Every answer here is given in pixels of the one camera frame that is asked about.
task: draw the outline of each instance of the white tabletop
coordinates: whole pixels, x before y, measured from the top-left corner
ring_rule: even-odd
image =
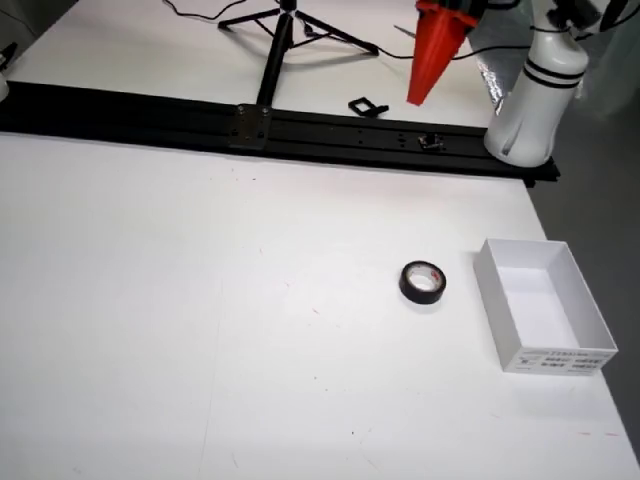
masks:
[[[305,9],[411,50],[411,5],[340,5]],[[242,32],[261,53],[155,0],[81,0],[12,78],[251,102],[267,47]],[[292,53],[275,106],[486,124],[473,61],[418,109],[406,62],[304,66],[348,52]],[[638,478],[601,375],[500,370],[487,237],[545,238],[520,182],[2,135],[0,478]],[[397,288],[416,259],[448,276],[434,307]]]

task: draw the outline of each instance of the white cardboard box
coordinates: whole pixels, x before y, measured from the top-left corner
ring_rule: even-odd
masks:
[[[618,351],[566,243],[488,239],[475,272],[506,372],[592,375]]]

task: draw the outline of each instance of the metal bracket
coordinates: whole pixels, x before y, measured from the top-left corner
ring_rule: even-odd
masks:
[[[229,147],[262,150],[269,138],[271,109],[262,105],[242,104],[229,127]]]
[[[439,152],[444,150],[444,139],[437,133],[425,133],[418,137],[420,148],[425,152]]]

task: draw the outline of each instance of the small black object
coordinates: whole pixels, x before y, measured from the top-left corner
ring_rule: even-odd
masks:
[[[417,281],[419,278],[428,280],[430,284],[419,283]],[[440,300],[445,288],[447,288],[447,277],[432,263],[416,261],[402,269],[400,291],[413,303],[432,305]]]
[[[366,105],[367,109],[359,108],[360,105]],[[349,108],[361,117],[378,118],[380,114],[389,111],[389,105],[375,106],[367,97],[358,98],[349,102]]]
[[[426,151],[440,151],[444,148],[444,140],[437,133],[425,133],[418,137],[420,148]]]

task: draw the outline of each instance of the cable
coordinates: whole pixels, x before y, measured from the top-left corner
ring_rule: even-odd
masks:
[[[613,30],[614,28],[619,27],[623,23],[627,23],[629,20],[631,20],[633,17],[635,17],[638,14],[638,12],[640,12],[640,3],[636,6],[636,8],[634,8],[629,13],[629,15],[627,15],[626,17],[618,20],[617,22],[613,22],[610,27],[608,27],[605,30],[602,30],[600,33],[608,32],[609,30]],[[582,40],[586,40],[589,37],[593,37],[593,35],[594,35],[593,33],[587,33],[585,35],[580,35],[580,36],[576,37],[574,40],[576,42],[580,42]]]
[[[171,2],[171,0],[162,0],[162,3],[164,3],[165,5],[168,5],[169,7],[171,7],[171,10],[173,10],[173,13],[175,13],[179,17],[196,18],[198,20],[206,20],[206,21],[209,21],[209,22],[213,22],[213,21],[219,19],[222,15],[224,15],[224,13],[227,10],[229,10],[231,7],[235,7],[236,5],[240,5],[241,3],[244,3],[246,1],[247,0],[236,0],[235,2],[231,2],[229,5],[224,7],[222,10],[220,10],[213,17],[209,17],[207,15],[200,15],[199,13],[181,12],[180,10],[178,10],[178,7],[176,7],[173,4],[173,2]]]
[[[3,10],[2,8],[0,8],[0,13],[2,13],[3,15],[6,15],[7,17],[15,20],[18,23],[21,23],[27,30],[29,30],[29,33],[31,35],[33,35],[34,37],[37,37],[38,35],[36,35],[36,32],[34,32],[31,27],[29,26],[29,24],[27,22],[25,22],[24,20],[19,19],[18,17],[11,15],[9,12],[7,12],[6,10]]]
[[[479,53],[489,52],[491,50],[529,50],[530,48],[531,45],[494,45],[493,47],[485,47],[474,50],[473,52],[467,53],[466,55],[453,57],[452,60],[464,60],[465,58],[473,57],[474,55],[478,55]]]
[[[453,57],[451,60],[465,60],[467,58],[478,55],[479,53],[489,52],[491,50],[529,50],[531,45],[494,45],[492,47],[480,48],[478,50],[474,50],[471,53],[467,53],[465,55],[458,55],[457,57]],[[412,60],[413,55],[394,55],[393,53],[387,52],[385,49],[378,47],[378,49],[388,55],[391,58],[395,58],[398,60]]]

